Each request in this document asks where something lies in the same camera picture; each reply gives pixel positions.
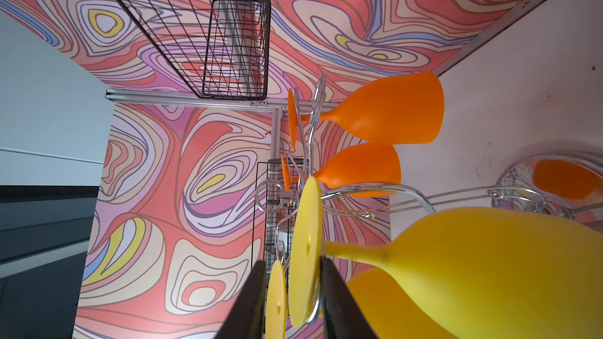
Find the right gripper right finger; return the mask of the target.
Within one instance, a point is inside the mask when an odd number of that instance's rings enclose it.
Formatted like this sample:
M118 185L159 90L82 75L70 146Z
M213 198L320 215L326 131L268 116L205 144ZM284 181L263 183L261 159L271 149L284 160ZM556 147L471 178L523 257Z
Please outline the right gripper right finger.
M377 338L334 262L320 258L320 305L325 338Z

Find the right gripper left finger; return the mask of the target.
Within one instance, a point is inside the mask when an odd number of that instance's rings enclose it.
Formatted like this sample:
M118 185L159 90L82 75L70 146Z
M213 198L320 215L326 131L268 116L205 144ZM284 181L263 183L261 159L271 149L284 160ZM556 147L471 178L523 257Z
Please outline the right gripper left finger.
M257 261L215 339L260 339L264 334L267 271L264 261Z

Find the dark yellow wine glass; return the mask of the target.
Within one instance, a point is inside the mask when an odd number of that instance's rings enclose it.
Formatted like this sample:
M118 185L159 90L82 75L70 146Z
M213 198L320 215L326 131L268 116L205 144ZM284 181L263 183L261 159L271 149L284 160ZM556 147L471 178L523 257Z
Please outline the dark yellow wine glass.
M371 268L346 283L367 322L379 338L453 338L403 291L392 276ZM265 338L284 338L287 291L284 267L273 264L266 302Z

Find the light yellow wine glass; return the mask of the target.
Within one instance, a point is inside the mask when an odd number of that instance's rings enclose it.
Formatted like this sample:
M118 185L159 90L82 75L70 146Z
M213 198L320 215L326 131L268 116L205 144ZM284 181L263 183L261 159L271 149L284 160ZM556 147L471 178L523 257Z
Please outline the light yellow wine glass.
M381 246L325 242L317 179L307 180L291 251L289 314L311 317L320 256L389 273L460 338L600 338L602 235L565 218L490 207L428 214Z

